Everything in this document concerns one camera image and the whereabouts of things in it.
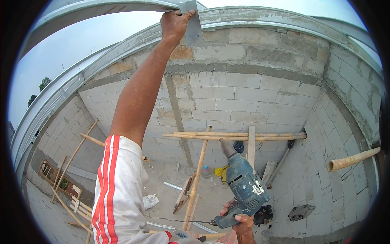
hand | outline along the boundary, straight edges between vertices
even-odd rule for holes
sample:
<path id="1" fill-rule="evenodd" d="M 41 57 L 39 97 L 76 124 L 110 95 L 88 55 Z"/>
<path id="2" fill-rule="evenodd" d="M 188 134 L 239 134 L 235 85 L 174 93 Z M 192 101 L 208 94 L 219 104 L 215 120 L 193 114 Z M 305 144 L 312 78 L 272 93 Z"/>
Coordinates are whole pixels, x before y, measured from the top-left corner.
<path id="1" fill-rule="evenodd" d="M 179 45 L 181 38 L 186 33 L 188 20 L 194 16 L 195 10 L 190 10 L 180 15 L 180 10 L 165 12 L 161 17 L 161 29 L 163 31 L 163 40 L 174 45 Z"/>
<path id="2" fill-rule="evenodd" d="M 231 200 L 227 202 L 223 209 L 220 211 L 220 215 L 223 216 L 225 213 L 227 213 L 227 209 L 230 207 L 230 205 L 234 203 L 234 200 Z M 232 229 L 237 233 L 237 236 L 239 235 L 252 235 L 252 225 L 253 225 L 253 218 L 249 217 L 246 214 L 238 214 L 234 217 L 235 220 L 239 221 L 239 224 L 233 225 Z"/>

tree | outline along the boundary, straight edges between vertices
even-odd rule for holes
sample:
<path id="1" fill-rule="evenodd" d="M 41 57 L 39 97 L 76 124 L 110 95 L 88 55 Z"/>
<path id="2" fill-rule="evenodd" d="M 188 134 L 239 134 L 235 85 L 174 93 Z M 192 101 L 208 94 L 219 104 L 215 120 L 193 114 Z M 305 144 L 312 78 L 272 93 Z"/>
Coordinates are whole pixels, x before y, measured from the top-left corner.
<path id="1" fill-rule="evenodd" d="M 39 91 L 42 91 L 50 82 L 51 80 L 48 77 L 45 77 L 45 79 L 43 79 L 42 83 L 39 85 Z"/>
<path id="2" fill-rule="evenodd" d="M 37 95 L 31 95 L 30 100 L 27 103 L 28 106 L 30 106 L 32 104 L 32 102 L 35 100 L 36 97 L 37 97 Z"/>

blue power drill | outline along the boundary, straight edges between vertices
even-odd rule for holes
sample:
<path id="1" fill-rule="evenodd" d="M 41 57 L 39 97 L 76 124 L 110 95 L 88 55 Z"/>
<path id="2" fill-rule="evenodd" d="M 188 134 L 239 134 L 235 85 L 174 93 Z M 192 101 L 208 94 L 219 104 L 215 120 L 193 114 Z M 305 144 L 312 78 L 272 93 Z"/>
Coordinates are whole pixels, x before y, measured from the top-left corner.
<path id="1" fill-rule="evenodd" d="M 224 216 L 216 216 L 214 220 L 220 228 L 227 228 L 239 223 L 234 219 L 238 214 L 254 215 L 271 196 L 249 162 L 232 147 L 231 141 L 221 138 L 220 142 L 230 165 L 226 171 L 226 182 L 235 196 L 235 202 Z"/>

person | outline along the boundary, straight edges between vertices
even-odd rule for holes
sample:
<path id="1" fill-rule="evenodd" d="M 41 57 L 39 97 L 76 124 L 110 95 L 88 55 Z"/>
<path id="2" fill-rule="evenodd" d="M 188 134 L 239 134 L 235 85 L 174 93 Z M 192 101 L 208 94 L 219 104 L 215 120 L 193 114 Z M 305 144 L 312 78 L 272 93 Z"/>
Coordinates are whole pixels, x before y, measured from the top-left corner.
<path id="1" fill-rule="evenodd" d="M 98 169 L 92 228 L 97 244 L 165 244 L 168 231 L 149 233 L 144 217 L 143 183 L 148 175 L 142 165 L 142 141 L 157 99 L 164 70 L 183 37 L 195 10 L 181 15 L 166 12 L 160 20 L 162 39 L 132 75 L 118 99 L 110 135 Z M 231 202 L 220 212 L 224 215 Z M 238 243 L 251 244 L 253 216 L 237 215 L 233 227 Z"/>

striped sleeve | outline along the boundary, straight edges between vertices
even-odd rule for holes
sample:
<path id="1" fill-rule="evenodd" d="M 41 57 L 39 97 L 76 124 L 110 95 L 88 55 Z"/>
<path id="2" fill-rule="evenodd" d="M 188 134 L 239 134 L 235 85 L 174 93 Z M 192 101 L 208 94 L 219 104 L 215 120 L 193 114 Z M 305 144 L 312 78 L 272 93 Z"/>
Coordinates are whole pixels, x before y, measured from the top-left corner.
<path id="1" fill-rule="evenodd" d="M 146 229 L 141 189 L 147 174 L 139 145 L 123 136 L 109 136 L 97 174 L 92 209 L 96 244 L 169 242 L 167 233 Z"/>

